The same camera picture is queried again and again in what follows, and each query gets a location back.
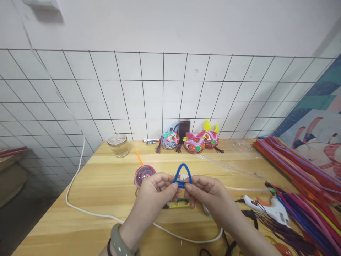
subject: white wall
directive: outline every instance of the white wall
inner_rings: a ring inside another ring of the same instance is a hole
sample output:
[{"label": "white wall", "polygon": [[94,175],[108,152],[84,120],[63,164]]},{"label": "white wall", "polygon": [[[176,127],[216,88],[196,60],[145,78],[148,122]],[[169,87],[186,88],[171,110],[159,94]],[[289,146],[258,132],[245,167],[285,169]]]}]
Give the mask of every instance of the white wall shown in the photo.
[{"label": "white wall", "polygon": [[[36,49],[310,57],[341,14],[340,0],[58,2],[61,15],[15,0]],[[0,48],[28,48],[10,0],[0,1]]]}]

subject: hot glue gun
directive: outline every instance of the hot glue gun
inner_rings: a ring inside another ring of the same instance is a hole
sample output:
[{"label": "hot glue gun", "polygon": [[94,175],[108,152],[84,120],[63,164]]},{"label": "hot glue gun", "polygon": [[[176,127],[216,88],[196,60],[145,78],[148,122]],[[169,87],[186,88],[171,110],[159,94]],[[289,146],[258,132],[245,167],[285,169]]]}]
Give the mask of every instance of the hot glue gun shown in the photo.
[{"label": "hot glue gun", "polygon": [[242,198],[244,199],[245,204],[248,207],[256,211],[259,211],[265,215],[268,214],[270,217],[272,217],[279,223],[286,225],[288,228],[290,228],[290,226],[288,225],[288,223],[290,222],[288,213],[285,210],[285,207],[281,204],[280,201],[278,201],[276,197],[272,197],[270,199],[271,205],[263,202],[259,198],[258,198],[258,202],[251,200],[251,198],[249,198],[248,196],[243,196]]}]

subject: wooden table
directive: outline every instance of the wooden table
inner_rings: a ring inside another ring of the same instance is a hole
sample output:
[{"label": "wooden table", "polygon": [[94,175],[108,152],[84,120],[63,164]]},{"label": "wooden table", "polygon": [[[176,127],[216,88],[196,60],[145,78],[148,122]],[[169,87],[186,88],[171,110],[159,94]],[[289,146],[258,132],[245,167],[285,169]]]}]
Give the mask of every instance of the wooden table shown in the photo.
[{"label": "wooden table", "polygon": [[[198,158],[184,149],[182,154],[174,150],[162,149],[161,154],[154,152],[154,145],[143,142],[129,142],[129,154],[116,158],[106,142],[75,179],[70,190],[70,203],[95,213],[110,214],[125,219],[135,201],[134,174],[140,162],[136,156],[139,150],[144,164],[151,165],[157,172],[174,175],[178,166],[185,162],[192,175],[202,174],[220,179],[225,186],[239,188],[265,188],[269,181],[280,187],[296,189],[280,174],[274,166],[256,151],[242,151],[233,146],[235,140],[222,140],[219,148],[224,154],[205,149],[201,154],[247,172],[257,172],[264,178],[255,178],[240,172],[224,168],[218,164]],[[235,199],[247,194],[263,200],[270,198],[269,192],[232,191]],[[34,229],[29,233],[13,255],[97,255],[110,236],[110,229],[115,224],[112,219],[91,216],[77,211],[65,203],[66,190],[55,201]],[[241,209],[249,209],[239,204]],[[217,236],[220,228],[208,217],[201,206],[196,208],[163,209],[156,223],[173,233],[192,240],[208,240]],[[263,225],[259,225],[263,235],[275,236]],[[151,227],[140,243],[142,255],[199,255],[199,250],[206,248],[212,255],[224,255],[226,245],[223,238],[210,244],[192,244],[181,242],[164,231]],[[238,255],[235,248],[233,255]]]}]

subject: bundle of pipe cleaners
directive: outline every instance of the bundle of pipe cleaners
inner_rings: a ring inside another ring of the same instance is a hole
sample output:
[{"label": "bundle of pipe cleaners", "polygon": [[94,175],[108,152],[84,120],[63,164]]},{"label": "bundle of pipe cleaners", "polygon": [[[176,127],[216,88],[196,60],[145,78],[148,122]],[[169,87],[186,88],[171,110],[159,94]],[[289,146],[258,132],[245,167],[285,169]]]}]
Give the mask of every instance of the bundle of pipe cleaners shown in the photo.
[{"label": "bundle of pipe cleaners", "polygon": [[265,185],[276,190],[278,200],[298,224],[307,241],[324,255],[341,255],[341,226],[333,214],[324,214],[315,201],[301,194],[286,193],[270,183]]},{"label": "bundle of pipe cleaners", "polygon": [[283,225],[273,218],[262,213],[255,212],[255,215],[257,219],[264,226],[269,228],[277,238],[290,245],[295,250],[297,255],[314,255],[315,246],[305,241],[302,236],[293,231],[291,228],[288,228],[286,225]]},{"label": "bundle of pipe cleaners", "polygon": [[304,238],[324,255],[341,255],[341,225],[330,208],[330,205],[340,204],[341,182],[277,137],[259,139],[253,146],[280,168],[300,192],[285,192],[266,183],[267,187],[276,190],[278,200],[292,216]]},{"label": "bundle of pipe cleaners", "polygon": [[305,198],[314,199],[322,207],[325,204],[340,204],[341,181],[326,174],[279,138],[259,139],[253,146],[279,167]]}]

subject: glass cup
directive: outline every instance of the glass cup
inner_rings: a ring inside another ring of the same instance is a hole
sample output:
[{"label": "glass cup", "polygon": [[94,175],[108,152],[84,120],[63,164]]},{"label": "glass cup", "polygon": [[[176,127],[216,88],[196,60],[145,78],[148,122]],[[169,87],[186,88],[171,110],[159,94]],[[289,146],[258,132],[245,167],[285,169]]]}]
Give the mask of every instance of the glass cup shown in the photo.
[{"label": "glass cup", "polygon": [[109,138],[108,145],[117,158],[123,158],[128,154],[127,136],[124,134],[119,133]]}]

